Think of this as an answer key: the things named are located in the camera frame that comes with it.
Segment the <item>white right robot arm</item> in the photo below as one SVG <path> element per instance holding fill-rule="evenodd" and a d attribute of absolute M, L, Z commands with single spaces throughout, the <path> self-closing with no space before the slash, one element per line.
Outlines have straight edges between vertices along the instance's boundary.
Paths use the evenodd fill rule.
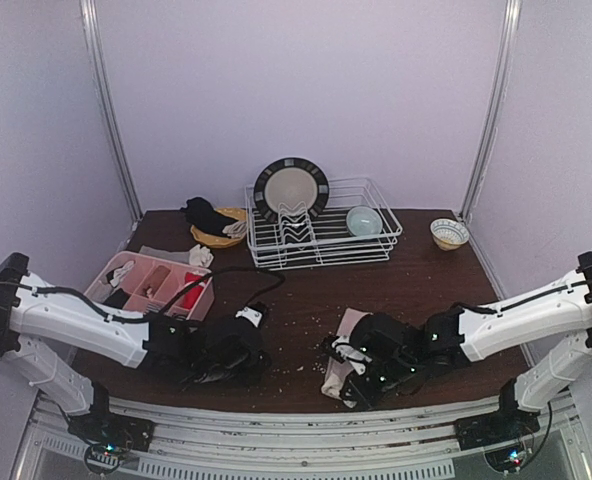
<path fill-rule="evenodd" d="M 544 287 L 487 305 L 456 302 L 420 326 L 347 309 L 337 333 L 321 343 L 329 357 L 321 391 L 349 408 L 372 409 L 389 391 L 415 392 L 430 379 L 554 334 L 565 337 L 508 382 L 502 409 L 536 414 L 592 365 L 592 251 Z"/>

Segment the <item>pink white underwear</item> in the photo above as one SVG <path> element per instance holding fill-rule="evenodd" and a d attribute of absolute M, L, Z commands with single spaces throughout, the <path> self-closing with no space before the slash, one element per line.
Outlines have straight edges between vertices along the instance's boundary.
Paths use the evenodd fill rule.
<path fill-rule="evenodd" d="M 371 410 L 374 403 L 373 359 L 363 349 L 356 349 L 350 343 L 355 329 L 366 326 L 364 319 L 371 316 L 371 312 L 347 308 L 336 333 L 321 342 L 328 363 L 320 391 L 354 410 Z"/>

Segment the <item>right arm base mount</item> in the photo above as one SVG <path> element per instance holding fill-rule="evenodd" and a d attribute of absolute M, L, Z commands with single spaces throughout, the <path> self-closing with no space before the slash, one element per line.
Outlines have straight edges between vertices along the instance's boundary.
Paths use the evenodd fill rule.
<path fill-rule="evenodd" d="M 461 451 L 482 448 L 487 465 L 508 475 L 518 473 L 527 463 L 525 438 L 537 433 L 540 423 L 535 413 L 498 410 L 459 419 L 454 428 Z"/>

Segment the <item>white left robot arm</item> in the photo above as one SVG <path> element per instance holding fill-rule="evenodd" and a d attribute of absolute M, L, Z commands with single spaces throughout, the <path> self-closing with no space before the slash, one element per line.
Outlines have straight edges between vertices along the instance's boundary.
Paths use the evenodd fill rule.
<path fill-rule="evenodd" d="M 69 415 L 99 410 L 103 385 L 50 349 L 67 344 L 181 387 L 254 379 L 268 357 L 256 296 L 233 314 L 210 320 L 215 273 L 155 257 L 115 255 L 86 292 L 52 285 L 10 254 L 0 264 L 0 359 Z"/>

